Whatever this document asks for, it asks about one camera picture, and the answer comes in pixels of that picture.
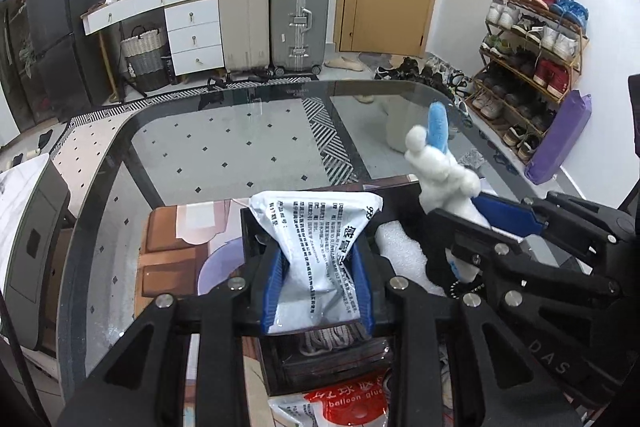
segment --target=white sneaker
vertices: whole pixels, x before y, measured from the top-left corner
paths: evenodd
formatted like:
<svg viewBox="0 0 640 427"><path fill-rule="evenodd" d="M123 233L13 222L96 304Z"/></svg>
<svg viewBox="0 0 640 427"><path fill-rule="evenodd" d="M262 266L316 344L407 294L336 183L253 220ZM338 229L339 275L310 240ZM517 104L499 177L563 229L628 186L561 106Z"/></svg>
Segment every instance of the white sneaker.
<svg viewBox="0 0 640 427"><path fill-rule="evenodd" d="M554 44L553 52L562 60L571 62L575 57L575 52L578 49L578 42L570 39L566 35L560 33Z"/></svg>
<svg viewBox="0 0 640 427"><path fill-rule="evenodd" d="M505 6L498 19L498 26L505 30L510 30L511 27L520 20L520 11L513 6Z"/></svg>
<svg viewBox="0 0 640 427"><path fill-rule="evenodd" d="M486 15L487 22L491 22L493 24L497 24L500 20L500 15L504 10L504 2L500 0L495 0L489 6L489 12Z"/></svg>
<svg viewBox="0 0 640 427"><path fill-rule="evenodd" d="M556 44L556 39L558 38L559 33L559 31L556 31L549 26L545 26L542 30L542 41L540 42L540 45L546 50L553 51L554 44Z"/></svg>
<svg viewBox="0 0 640 427"><path fill-rule="evenodd" d="M486 103L489 102L489 99L491 99L491 97L487 93L482 92L478 96L476 96L476 99L471 102L471 105L473 105L476 109L482 109L486 105Z"/></svg>
<svg viewBox="0 0 640 427"><path fill-rule="evenodd" d="M495 120L502 114L504 103L497 98L491 98L489 102L484 104L480 112L489 120Z"/></svg>

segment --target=refrigerator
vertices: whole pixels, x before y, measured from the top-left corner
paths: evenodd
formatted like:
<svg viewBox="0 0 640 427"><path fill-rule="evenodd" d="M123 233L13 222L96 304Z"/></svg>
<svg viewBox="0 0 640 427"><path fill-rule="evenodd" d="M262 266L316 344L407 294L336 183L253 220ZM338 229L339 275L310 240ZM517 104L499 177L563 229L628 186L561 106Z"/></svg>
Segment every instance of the refrigerator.
<svg viewBox="0 0 640 427"><path fill-rule="evenodd" d="M81 19L101 1L26 0L33 74L60 121L101 106L111 94L98 35L85 35Z"/></svg>

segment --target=desk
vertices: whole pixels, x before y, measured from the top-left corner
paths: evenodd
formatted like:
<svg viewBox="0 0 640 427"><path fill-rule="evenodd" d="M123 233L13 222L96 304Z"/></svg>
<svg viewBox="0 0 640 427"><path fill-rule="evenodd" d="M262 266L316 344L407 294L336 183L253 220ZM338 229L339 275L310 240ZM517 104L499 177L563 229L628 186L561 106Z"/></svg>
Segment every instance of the desk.
<svg viewBox="0 0 640 427"><path fill-rule="evenodd" d="M82 15L84 32L90 35L118 22L158 8L164 9L175 74L223 68L218 0L117 0ZM100 33L100 42L104 41ZM106 52L103 59L108 67ZM115 83L110 73L111 87Z"/></svg>

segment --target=slipper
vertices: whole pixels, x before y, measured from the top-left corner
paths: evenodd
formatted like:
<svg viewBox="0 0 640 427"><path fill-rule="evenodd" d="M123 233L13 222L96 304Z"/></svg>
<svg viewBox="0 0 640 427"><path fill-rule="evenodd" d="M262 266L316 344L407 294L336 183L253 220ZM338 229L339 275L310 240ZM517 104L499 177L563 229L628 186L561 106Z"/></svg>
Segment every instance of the slipper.
<svg viewBox="0 0 640 427"><path fill-rule="evenodd" d="M354 94L353 98L360 103L373 103L375 97L372 94Z"/></svg>
<svg viewBox="0 0 640 427"><path fill-rule="evenodd" d="M38 138L38 149L44 149L51 140L51 135L53 134L53 129L49 129L46 133L41 134Z"/></svg>
<svg viewBox="0 0 640 427"><path fill-rule="evenodd" d="M339 70L364 71L364 66L357 60L351 60L345 57L335 57L326 61L327 68L337 68Z"/></svg>

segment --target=cable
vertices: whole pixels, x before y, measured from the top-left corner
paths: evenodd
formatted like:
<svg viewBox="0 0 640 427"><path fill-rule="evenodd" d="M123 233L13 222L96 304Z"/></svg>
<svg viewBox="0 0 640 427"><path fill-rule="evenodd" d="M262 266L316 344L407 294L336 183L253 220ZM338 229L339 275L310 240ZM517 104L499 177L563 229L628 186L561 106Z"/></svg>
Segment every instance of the cable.
<svg viewBox="0 0 640 427"><path fill-rule="evenodd" d="M11 322L9 310L6 307L6 302L4 302L2 291L0 291L0 320L2 321L2 325L4 326L6 337L9 339L9 347L11 347L15 365L17 365L18 367L20 378L22 378L22 384L27 391L27 396L29 396L31 407L33 407L33 411L36 413L40 421L43 422L47 427L51 427L51 423L49 422L47 413L45 413L44 407L42 407L42 402L40 401L40 397L38 396L36 387L33 384L33 379L31 378L31 373L29 372L29 368L27 367L27 362L26 360L24 360L22 349L20 349L20 345L18 344L18 337L15 334L14 324Z"/></svg>

